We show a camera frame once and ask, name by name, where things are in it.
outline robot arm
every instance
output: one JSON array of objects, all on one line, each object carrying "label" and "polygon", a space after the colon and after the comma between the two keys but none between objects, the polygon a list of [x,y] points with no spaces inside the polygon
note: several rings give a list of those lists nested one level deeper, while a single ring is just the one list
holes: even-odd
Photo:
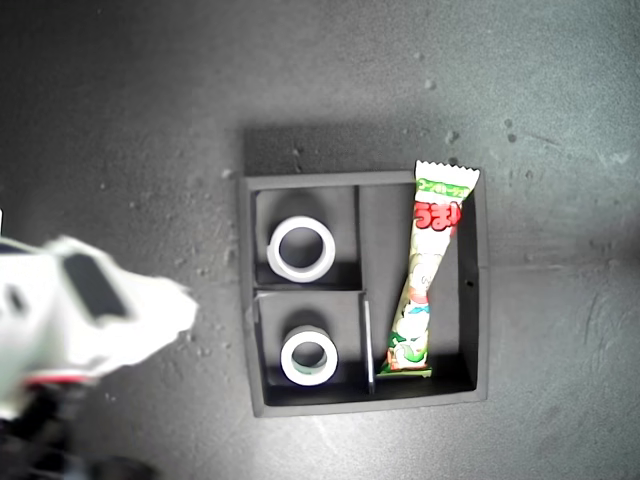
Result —
[{"label": "robot arm", "polygon": [[[173,342],[196,311],[184,287],[127,272],[85,243],[63,237],[34,248],[0,237],[0,464],[7,439],[38,445],[38,461],[66,458],[71,407],[83,393]],[[100,468],[90,478],[102,478]]]}]

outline dust speck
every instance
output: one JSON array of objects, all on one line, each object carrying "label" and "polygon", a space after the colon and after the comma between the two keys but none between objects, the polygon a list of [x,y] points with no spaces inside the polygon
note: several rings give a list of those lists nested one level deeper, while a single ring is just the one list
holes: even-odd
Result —
[{"label": "dust speck", "polygon": [[234,247],[227,247],[224,251],[224,264],[229,266],[236,259],[236,249]]},{"label": "dust speck", "polygon": [[304,149],[302,147],[294,147],[291,150],[291,154],[293,155],[293,168],[296,173],[302,173],[302,166],[300,165],[300,157],[304,153]]},{"label": "dust speck", "polygon": [[454,130],[449,130],[447,136],[444,137],[444,141],[448,145],[453,145],[460,138],[460,134]]},{"label": "dust speck", "polygon": [[234,172],[230,168],[225,168],[220,174],[223,180],[231,180],[235,177],[235,175],[236,175],[236,172]]},{"label": "dust speck", "polygon": [[624,165],[629,161],[630,153],[614,153],[611,155],[611,161],[613,163],[617,163],[618,165]]}]

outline candy wrapper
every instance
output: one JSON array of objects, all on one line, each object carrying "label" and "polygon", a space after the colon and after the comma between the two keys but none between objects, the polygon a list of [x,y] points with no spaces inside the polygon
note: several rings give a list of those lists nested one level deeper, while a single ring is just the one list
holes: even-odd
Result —
[{"label": "candy wrapper", "polygon": [[393,319],[381,376],[431,376],[427,291],[460,221],[462,201],[476,186],[480,172],[418,160],[415,175],[409,274]]}]

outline compartment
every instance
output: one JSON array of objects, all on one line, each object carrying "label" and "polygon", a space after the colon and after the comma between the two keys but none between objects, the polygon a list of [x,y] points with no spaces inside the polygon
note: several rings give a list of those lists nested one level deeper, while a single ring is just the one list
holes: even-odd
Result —
[{"label": "compartment", "polygon": [[[360,191],[364,285],[371,305],[371,331],[376,372],[387,351],[391,322],[407,276],[413,184],[362,187]],[[475,205],[463,204],[457,233],[429,289],[428,362],[431,378],[378,378],[373,399],[394,399],[459,393],[475,389],[478,317],[461,314],[474,303],[477,264],[475,241],[458,244],[459,238],[475,239]]]},{"label": "compartment", "polygon": [[[362,286],[356,189],[316,187],[265,189],[254,194],[255,285],[263,289],[331,288],[359,290]],[[276,227],[285,219],[303,215],[324,224],[335,239],[336,258],[320,279],[305,284],[291,282],[273,272],[267,261],[267,246]],[[315,232],[296,229],[287,234],[281,255],[296,267],[311,265],[319,256],[322,241]]]},{"label": "compartment", "polygon": [[[256,339],[263,378],[264,401],[271,406],[319,405],[355,401],[366,395],[366,352],[363,342],[360,292],[259,292]],[[324,330],[338,351],[338,368],[323,385],[302,387],[291,382],[280,366],[285,336],[295,327]],[[319,359],[307,349],[304,364]]]}]

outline white tape roll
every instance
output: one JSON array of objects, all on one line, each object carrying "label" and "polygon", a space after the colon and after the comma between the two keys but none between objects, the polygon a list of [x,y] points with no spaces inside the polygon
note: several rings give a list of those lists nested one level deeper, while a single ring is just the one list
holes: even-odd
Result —
[{"label": "white tape roll", "polygon": [[[293,351],[303,343],[315,343],[324,350],[320,361],[313,366],[300,365],[293,359]],[[320,385],[335,373],[338,351],[324,330],[312,326],[298,327],[291,330],[285,339],[280,364],[284,374],[293,383],[305,387]]]},{"label": "white tape roll", "polygon": [[[296,228],[308,228],[313,230],[322,239],[322,253],[315,263],[298,268],[289,265],[280,254],[282,240],[291,230]],[[309,283],[322,278],[333,265],[336,258],[336,242],[327,227],[311,217],[290,217],[283,221],[273,232],[271,243],[267,247],[267,260],[269,266],[278,275],[292,282]]]}]

